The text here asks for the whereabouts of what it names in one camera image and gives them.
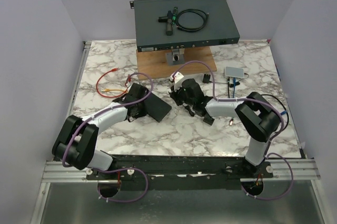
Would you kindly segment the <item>black network switch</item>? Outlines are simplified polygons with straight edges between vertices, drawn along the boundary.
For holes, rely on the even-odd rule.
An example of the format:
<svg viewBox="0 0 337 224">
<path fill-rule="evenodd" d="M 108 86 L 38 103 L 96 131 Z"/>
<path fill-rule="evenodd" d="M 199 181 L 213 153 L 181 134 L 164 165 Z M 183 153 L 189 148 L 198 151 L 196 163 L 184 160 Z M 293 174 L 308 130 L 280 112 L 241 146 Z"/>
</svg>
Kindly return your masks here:
<svg viewBox="0 0 337 224">
<path fill-rule="evenodd" d="M 160 123 L 172 109 L 171 105 L 152 93 L 143 102 L 147 114 L 158 123 Z"/>
</svg>

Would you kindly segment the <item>small black power adapter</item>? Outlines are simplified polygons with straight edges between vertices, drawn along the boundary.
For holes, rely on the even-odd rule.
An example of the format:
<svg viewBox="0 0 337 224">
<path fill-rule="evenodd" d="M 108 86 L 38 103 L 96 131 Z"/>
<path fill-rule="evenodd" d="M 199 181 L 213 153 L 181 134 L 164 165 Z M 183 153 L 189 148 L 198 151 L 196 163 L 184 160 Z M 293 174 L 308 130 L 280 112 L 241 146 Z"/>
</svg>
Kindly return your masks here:
<svg viewBox="0 0 337 224">
<path fill-rule="evenodd" d="M 193 109 L 190 106 L 184 106 L 184 108 L 188 111 L 190 116 L 202 117 L 204 123 L 207 123 L 210 126 L 213 125 L 214 118 L 212 118 L 205 109 L 197 109 L 196 111 L 193 111 Z"/>
</svg>

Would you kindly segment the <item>black power adapter with cable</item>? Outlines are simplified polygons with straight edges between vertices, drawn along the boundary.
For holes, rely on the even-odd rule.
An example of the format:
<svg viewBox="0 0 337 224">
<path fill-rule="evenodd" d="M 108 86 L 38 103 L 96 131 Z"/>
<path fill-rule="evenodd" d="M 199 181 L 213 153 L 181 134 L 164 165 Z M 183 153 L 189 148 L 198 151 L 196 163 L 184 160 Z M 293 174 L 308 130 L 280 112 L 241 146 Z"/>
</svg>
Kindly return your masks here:
<svg viewBox="0 0 337 224">
<path fill-rule="evenodd" d="M 247 75 L 246 78 L 241 78 L 241 79 L 237 80 L 236 83 L 239 83 L 240 81 L 242 81 L 244 79 L 247 79 L 249 77 L 249 74 L 246 74 L 246 75 Z M 204 74 L 203 79 L 202 79 L 202 83 L 205 83 L 205 84 L 213 83 L 211 81 L 211 75 L 210 74 Z"/>
</svg>

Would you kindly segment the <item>white grey small switch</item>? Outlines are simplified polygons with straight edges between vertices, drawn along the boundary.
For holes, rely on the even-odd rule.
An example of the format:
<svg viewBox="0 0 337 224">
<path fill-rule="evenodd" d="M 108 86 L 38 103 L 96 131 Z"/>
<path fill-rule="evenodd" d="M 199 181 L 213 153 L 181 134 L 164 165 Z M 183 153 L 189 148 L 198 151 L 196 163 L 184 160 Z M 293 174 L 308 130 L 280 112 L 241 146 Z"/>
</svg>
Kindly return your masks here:
<svg viewBox="0 0 337 224">
<path fill-rule="evenodd" d="M 244 69 L 238 68 L 238 67 L 226 66 L 224 73 L 226 77 L 231 77 L 231 78 L 242 79 L 245 76 Z"/>
</svg>

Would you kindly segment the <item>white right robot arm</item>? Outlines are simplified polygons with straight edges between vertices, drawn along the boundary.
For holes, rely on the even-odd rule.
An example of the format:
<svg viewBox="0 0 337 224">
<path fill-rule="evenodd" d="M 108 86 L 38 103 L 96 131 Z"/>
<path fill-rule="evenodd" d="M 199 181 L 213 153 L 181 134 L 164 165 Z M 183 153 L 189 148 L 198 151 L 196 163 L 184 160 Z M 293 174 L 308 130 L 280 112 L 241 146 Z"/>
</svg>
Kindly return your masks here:
<svg viewBox="0 0 337 224">
<path fill-rule="evenodd" d="M 243 173 L 250 178 L 261 172 L 270 141 L 285 127 L 280 112 L 257 92 L 243 98 L 217 99 L 205 95 L 193 78 L 171 76 L 170 97 L 191 116 L 198 115 L 212 125 L 216 117 L 237 117 L 250 136 Z"/>
</svg>

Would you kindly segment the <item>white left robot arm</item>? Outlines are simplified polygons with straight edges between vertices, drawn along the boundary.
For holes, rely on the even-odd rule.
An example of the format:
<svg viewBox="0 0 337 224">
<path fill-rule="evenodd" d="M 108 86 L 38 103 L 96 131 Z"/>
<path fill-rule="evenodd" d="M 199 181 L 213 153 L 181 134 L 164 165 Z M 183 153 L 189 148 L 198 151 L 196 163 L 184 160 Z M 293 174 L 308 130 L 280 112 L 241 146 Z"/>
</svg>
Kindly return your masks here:
<svg viewBox="0 0 337 224">
<path fill-rule="evenodd" d="M 132 84 L 128 93 L 114 99 L 105 108 L 87 116 L 70 115 L 66 118 L 52 148 L 54 157 L 65 167 L 98 169 L 105 179 L 112 179 L 117 172 L 113 157 L 96 149 L 98 136 L 123 122 L 144 108 L 144 100 L 151 90 L 140 84 Z"/>
</svg>

